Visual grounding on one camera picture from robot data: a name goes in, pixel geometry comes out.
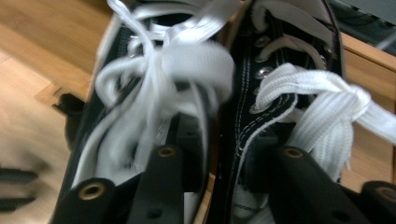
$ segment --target black plastic bracket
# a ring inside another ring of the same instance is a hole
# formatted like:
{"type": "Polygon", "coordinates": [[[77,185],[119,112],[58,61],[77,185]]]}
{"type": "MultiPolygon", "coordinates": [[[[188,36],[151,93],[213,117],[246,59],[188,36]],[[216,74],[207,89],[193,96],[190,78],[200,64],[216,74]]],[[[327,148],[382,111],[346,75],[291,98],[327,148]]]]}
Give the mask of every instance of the black plastic bracket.
{"type": "Polygon", "coordinates": [[[370,223],[305,151],[282,147],[269,162],[276,223],[370,223]]]}
{"type": "Polygon", "coordinates": [[[127,223],[183,223],[183,152],[155,148],[134,196],[127,223]]]}

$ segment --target white shoe tongue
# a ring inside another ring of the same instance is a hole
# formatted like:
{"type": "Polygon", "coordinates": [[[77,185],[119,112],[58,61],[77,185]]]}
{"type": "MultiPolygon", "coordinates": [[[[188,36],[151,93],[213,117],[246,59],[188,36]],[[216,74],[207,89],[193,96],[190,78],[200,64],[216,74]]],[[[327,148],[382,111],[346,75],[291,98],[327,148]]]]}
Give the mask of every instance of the white shoe tongue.
{"type": "Polygon", "coordinates": [[[206,3],[210,2],[210,0],[143,0],[142,2],[170,2],[170,3],[185,3],[187,5],[195,6],[195,7],[203,7],[206,3]]]}

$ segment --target wood grain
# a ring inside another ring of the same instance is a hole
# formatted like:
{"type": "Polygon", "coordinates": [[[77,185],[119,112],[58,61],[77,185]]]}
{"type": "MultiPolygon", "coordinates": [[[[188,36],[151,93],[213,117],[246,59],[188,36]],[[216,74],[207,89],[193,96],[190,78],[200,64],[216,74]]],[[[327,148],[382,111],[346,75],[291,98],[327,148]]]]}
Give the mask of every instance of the wood grain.
{"type": "Polygon", "coordinates": [[[35,100],[50,82],[0,51],[0,164],[34,171],[26,185],[0,184],[1,196],[36,196],[15,213],[0,214],[0,223],[47,223],[63,181],[69,151],[64,117],[35,100]]]}
{"type": "MultiPolygon", "coordinates": [[[[395,113],[396,59],[350,36],[343,35],[343,40],[347,80],[366,89],[377,104],[395,113]]],[[[394,180],[396,170],[392,144],[359,125],[355,125],[350,164],[352,169],[344,170],[342,183],[355,191],[360,191],[362,184],[370,180],[394,180]]]]}
{"type": "Polygon", "coordinates": [[[87,99],[95,52],[111,12],[81,0],[0,1],[0,49],[87,99]]]}

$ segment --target metal eyelet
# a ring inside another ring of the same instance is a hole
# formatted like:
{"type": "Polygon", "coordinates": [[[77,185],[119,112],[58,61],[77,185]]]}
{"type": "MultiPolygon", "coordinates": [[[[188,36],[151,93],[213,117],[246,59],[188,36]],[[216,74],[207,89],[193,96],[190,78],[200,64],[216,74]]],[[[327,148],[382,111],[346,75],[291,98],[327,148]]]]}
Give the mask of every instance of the metal eyelet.
{"type": "Polygon", "coordinates": [[[323,55],[320,55],[321,60],[323,61],[324,69],[327,69],[327,60],[323,55]]]}
{"type": "Polygon", "coordinates": [[[256,105],[252,105],[249,109],[250,114],[258,114],[262,111],[259,108],[256,108],[256,105]]]}
{"type": "Polygon", "coordinates": [[[271,42],[270,37],[265,35],[265,36],[260,37],[258,40],[256,40],[256,42],[254,43],[254,46],[256,46],[257,48],[264,48],[270,42],[271,42]]]}
{"type": "Polygon", "coordinates": [[[323,47],[327,52],[332,53],[332,48],[329,45],[323,47]]]}
{"type": "Polygon", "coordinates": [[[260,69],[254,77],[257,79],[265,79],[268,77],[268,74],[270,74],[273,70],[274,68],[272,67],[264,67],[260,69]]]}
{"type": "Polygon", "coordinates": [[[256,88],[256,89],[254,90],[253,94],[258,95],[259,92],[260,92],[260,88],[256,88]]]}

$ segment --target shoelace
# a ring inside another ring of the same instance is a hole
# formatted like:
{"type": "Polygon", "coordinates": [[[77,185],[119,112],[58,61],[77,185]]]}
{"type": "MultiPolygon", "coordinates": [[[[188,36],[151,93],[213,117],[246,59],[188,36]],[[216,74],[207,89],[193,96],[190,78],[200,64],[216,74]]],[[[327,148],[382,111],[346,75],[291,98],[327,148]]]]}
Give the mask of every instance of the shoelace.
{"type": "Polygon", "coordinates": [[[163,122],[177,112],[198,118],[206,146],[206,112],[215,112],[232,90],[233,59],[219,44],[205,41],[235,13],[240,5],[238,0],[212,1],[200,11],[176,3],[165,7],[167,4],[163,3],[144,5],[131,12],[119,0],[107,2],[136,34],[130,43],[130,54],[135,53],[138,45],[143,46],[144,53],[119,58],[97,76],[96,91],[111,112],[90,135],[74,185],[92,176],[110,179],[118,185],[144,171],[150,149],[156,143],[156,132],[166,129],[163,122]],[[154,30],[147,30],[139,21],[173,13],[193,16],[171,28],[154,26],[154,30]],[[163,40],[161,48],[153,44],[158,39],[163,40]],[[116,105],[118,82],[124,87],[132,77],[141,77],[139,84],[116,105]],[[189,83],[190,88],[177,91],[175,81],[189,83]],[[208,109],[198,86],[206,91],[208,109]]]}
{"type": "MultiPolygon", "coordinates": [[[[252,10],[253,24],[259,33],[268,28],[262,19],[268,10],[276,18],[321,39],[326,48],[332,50],[331,31],[290,3],[261,0],[255,3],[252,10]]],[[[256,58],[257,62],[265,62],[278,49],[289,48],[306,52],[312,57],[316,68],[320,69],[306,71],[290,63],[282,64],[273,71],[272,68],[264,67],[257,75],[262,78],[262,82],[255,90],[256,103],[251,107],[250,113],[261,113],[284,93],[316,95],[305,111],[290,109],[286,118],[278,121],[297,122],[287,145],[311,152],[332,180],[339,178],[350,157],[353,121],[356,120],[363,127],[396,144],[396,117],[372,102],[370,94],[363,89],[348,85],[336,74],[322,70],[326,64],[311,45],[294,36],[283,35],[274,41],[263,36],[256,47],[262,48],[256,58]]],[[[247,223],[275,223],[267,201],[261,201],[259,207],[260,211],[247,223]]]]}

